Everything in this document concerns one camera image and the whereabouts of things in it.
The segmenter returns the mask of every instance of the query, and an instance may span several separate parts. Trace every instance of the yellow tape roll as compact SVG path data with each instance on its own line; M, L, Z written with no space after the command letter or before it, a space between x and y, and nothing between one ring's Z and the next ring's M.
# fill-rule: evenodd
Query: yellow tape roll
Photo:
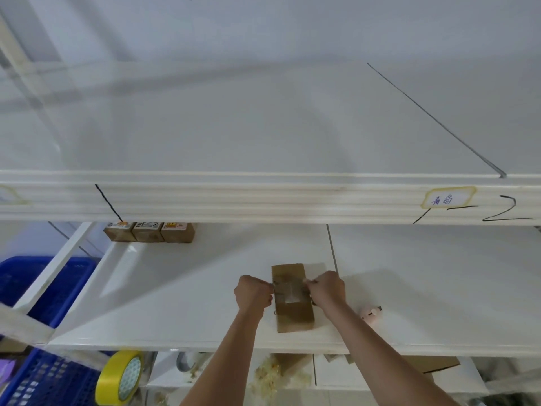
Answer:
M143 370L143 354L121 350L109 359L96 384L99 406L122 406L130 401L139 385Z

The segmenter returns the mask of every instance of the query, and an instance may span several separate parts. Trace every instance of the hand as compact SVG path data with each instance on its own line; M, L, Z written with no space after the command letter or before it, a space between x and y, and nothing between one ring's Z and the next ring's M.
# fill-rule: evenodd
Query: hand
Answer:
M333 303L346 302L346 287L335 271L323 272L314 280L305 280L314 303L326 311Z
M263 310L272 303L274 286L250 275L243 275L239 278L239 285L234 292L239 312L253 314L260 320Z

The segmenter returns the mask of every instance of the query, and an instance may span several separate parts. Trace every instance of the purple item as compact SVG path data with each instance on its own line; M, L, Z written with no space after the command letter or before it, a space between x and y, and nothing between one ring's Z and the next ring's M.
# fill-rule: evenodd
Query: purple item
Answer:
M15 361L6 361L0 359L0 385L11 378L11 373L15 367Z

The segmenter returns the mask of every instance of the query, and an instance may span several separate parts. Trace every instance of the tape roll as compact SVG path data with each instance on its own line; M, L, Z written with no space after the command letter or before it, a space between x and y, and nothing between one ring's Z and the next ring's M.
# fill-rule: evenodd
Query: tape roll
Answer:
M103 368L96 384L99 406L122 406L128 403L139 385L143 354L136 350L115 353Z

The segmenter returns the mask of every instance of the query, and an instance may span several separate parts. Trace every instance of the forearm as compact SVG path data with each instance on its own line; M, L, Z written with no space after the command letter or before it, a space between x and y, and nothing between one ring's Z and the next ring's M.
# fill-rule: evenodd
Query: forearm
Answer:
M380 406L456 406L456 403L414 369L346 303L325 311L355 360Z
M181 406L241 406L259 318L239 313Z

